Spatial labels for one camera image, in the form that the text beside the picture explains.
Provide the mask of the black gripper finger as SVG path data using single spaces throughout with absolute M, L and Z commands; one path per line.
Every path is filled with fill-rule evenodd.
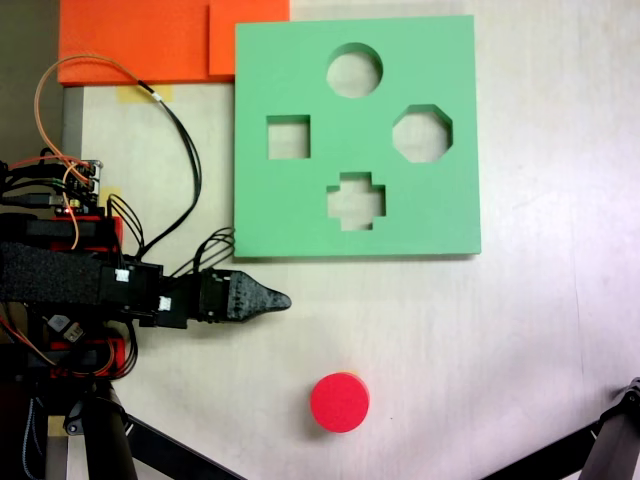
M 291 307 L 288 295 L 267 288 L 244 272 L 234 273 L 234 320 L 248 321 Z

